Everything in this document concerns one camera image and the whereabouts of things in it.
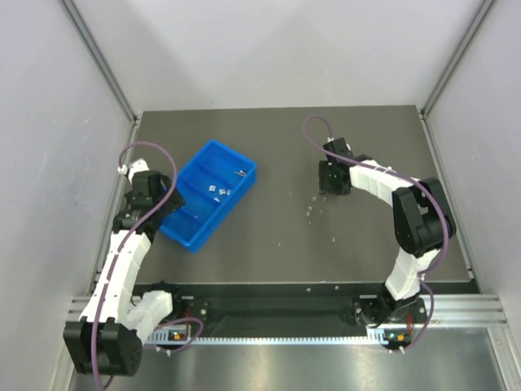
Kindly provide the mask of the blue plastic compartment bin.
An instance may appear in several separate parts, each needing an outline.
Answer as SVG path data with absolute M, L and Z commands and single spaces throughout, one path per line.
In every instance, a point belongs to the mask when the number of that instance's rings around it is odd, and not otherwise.
M 186 204 L 164 218 L 161 233 L 197 253 L 253 186 L 256 168 L 253 160 L 225 144 L 217 140 L 206 143 L 179 172 L 176 188 Z M 239 170 L 247 175 L 234 173 Z M 211 185 L 215 191 L 208 190 Z M 231 190 L 231 194 L 220 195 L 220 189 Z

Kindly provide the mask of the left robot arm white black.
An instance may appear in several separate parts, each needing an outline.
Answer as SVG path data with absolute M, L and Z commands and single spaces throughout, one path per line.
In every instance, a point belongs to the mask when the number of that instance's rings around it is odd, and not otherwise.
M 170 179 L 156 170 L 133 170 L 129 182 L 127 205 L 114 217 L 99 281 L 78 319 L 68 321 L 63 330 L 73 365 L 84 375 L 134 375 L 149 336 L 173 312 L 171 292 L 146 292 L 136 305 L 131 300 L 164 217 L 185 201 Z

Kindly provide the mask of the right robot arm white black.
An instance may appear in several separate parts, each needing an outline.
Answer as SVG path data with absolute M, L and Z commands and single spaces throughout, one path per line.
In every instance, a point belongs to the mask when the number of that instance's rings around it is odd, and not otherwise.
M 439 180 L 418 180 L 397 174 L 368 156 L 354 156 L 343 138 L 329 137 L 319 162 L 322 194 L 346 196 L 365 191 L 392 208 L 399 250 L 377 303 L 367 314 L 387 322 L 403 316 L 415 304 L 431 263 L 456 233 L 455 221 Z

